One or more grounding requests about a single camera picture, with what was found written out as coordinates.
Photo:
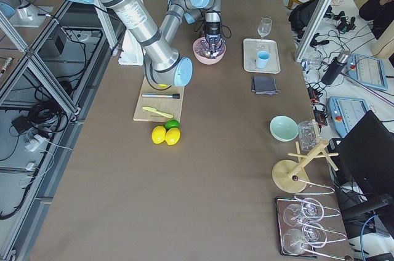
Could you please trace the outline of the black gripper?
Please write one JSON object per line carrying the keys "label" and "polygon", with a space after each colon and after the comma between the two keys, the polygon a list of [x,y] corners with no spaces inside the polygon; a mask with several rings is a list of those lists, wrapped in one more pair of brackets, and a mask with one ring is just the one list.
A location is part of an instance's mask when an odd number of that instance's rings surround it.
{"label": "black gripper", "polygon": [[219,45],[222,37],[222,22],[219,12],[209,11],[204,15],[204,37],[208,43],[207,51],[210,51],[215,57],[219,54]]}

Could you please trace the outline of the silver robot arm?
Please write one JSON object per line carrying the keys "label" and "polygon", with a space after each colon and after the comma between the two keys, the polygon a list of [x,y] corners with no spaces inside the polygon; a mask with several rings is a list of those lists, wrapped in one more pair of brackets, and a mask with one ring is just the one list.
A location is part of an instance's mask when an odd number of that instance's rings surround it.
{"label": "silver robot arm", "polygon": [[100,1],[104,7],[113,9],[150,58],[148,74],[154,82],[177,87],[186,86],[190,82],[192,61],[188,57],[181,57],[178,50],[171,47],[141,0],[69,1],[82,4]]}
{"label": "silver robot arm", "polygon": [[189,24],[203,21],[203,57],[214,59],[224,53],[221,0],[168,0],[160,30],[169,44],[174,40],[182,20]]}

